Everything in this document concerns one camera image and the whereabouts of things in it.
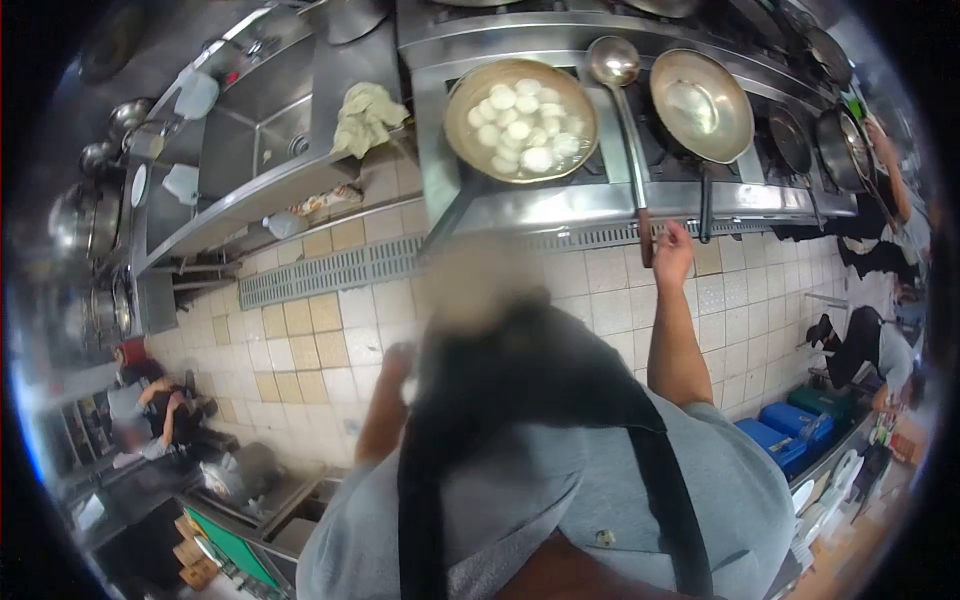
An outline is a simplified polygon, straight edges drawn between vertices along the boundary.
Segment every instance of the stainless steel bowl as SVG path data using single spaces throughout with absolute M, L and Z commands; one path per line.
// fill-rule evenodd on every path
M 134 98 L 122 105 L 117 105 L 107 120 L 109 137 L 115 144 L 120 144 L 124 136 L 147 120 L 147 115 L 156 104 L 153 98 Z

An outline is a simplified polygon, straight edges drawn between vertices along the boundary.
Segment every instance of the cloth rag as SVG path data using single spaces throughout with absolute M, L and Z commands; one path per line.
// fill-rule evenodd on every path
M 410 116 L 404 105 L 390 99 L 383 85 L 362 82 L 351 87 L 337 113 L 333 152 L 350 152 L 357 158 L 373 146 L 390 139 L 389 129 L 399 127 Z

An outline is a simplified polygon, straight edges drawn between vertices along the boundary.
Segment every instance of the hand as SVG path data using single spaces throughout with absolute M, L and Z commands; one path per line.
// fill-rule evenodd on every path
M 381 377 L 390 377 L 394 381 L 402 382 L 410 375 L 414 365 L 413 344 L 393 344 L 383 353 L 383 368 Z
M 666 231 L 657 238 L 654 256 L 654 279 L 660 291 L 682 290 L 693 261 L 693 244 L 686 229 L 673 221 L 666 222 Z
M 887 168 L 898 166 L 900 159 L 897 157 L 897 149 L 894 148 L 894 143 L 890 141 L 890 138 L 883 133 L 880 127 L 872 120 L 865 119 L 863 128 L 867 131 L 870 143 L 874 145 L 877 160 Z

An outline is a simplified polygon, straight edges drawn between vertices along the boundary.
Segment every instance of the dumpling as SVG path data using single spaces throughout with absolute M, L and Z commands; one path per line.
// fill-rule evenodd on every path
M 542 147 L 528 148 L 520 155 L 520 163 L 524 169 L 534 173 L 545 173 L 553 166 L 553 153 Z
M 564 158 L 577 154 L 580 141 L 567 132 L 560 132 L 553 138 L 553 151 Z
M 526 139 L 530 135 L 530 126 L 522 121 L 514 121 L 507 126 L 507 134 L 513 139 Z
M 515 160 L 509 160 L 501 155 L 491 158 L 490 165 L 497 173 L 515 173 L 519 167 Z
M 540 91 L 540 82 L 535 79 L 521 79 L 514 85 L 516 93 L 524 96 L 533 96 Z
M 537 92 L 537 100 L 543 104 L 558 104 L 560 102 L 560 92 L 552 87 L 542 87 Z
M 533 114 L 534 112 L 537 112 L 537 108 L 540 107 L 540 102 L 538 102 L 537 98 L 534 96 L 520 95 L 516 97 L 514 107 L 521 114 Z
M 530 130 L 530 135 L 527 137 L 527 145 L 530 147 L 546 146 L 546 141 L 548 139 L 550 138 L 542 127 L 534 127 L 532 130 Z
M 540 114 L 544 119 L 549 117 L 563 117 L 566 116 L 566 109 L 558 104 L 545 103 L 540 105 Z
M 496 142 L 500 141 L 500 130 L 496 125 L 487 124 L 477 130 L 477 139 L 484 146 L 492 148 Z
M 480 101 L 480 104 L 477 105 L 477 110 L 480 111 L 480 114 L 483 115 L 483 118 L 488 121 L 492 121 L 496 118 L 496 108 L 490 103 L 490 98 L 484 98 Z
M 513 123 L 519 115 L 516 113 L 516 110 L 513 108 L 507 108 L 500 112 L 496 117 L 496 126 L 500 128 L 507 127 Z
M 516 92 L 514 92 L 507 86 L 495 89 L 490 95 L 490 103 L 497 110 L 506 110 L 507 108 L 513 108 L 515 102 L 516 102 Z
M 467 121 L 475 128 L 480 129 L 487 125 L 487 118 L 480 112 L 480 107 L 473 107 L 467 113 Z

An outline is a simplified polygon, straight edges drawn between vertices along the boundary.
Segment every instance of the white plate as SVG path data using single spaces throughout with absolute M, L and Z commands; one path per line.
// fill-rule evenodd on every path
M 141 164 L 136 170 L 136 175 L 133 176 L 133 188 L 130 193 L 130 204 L 133 204 L 134 208 L 140 206 L 145 187 L 147 187 L 147 165 Z

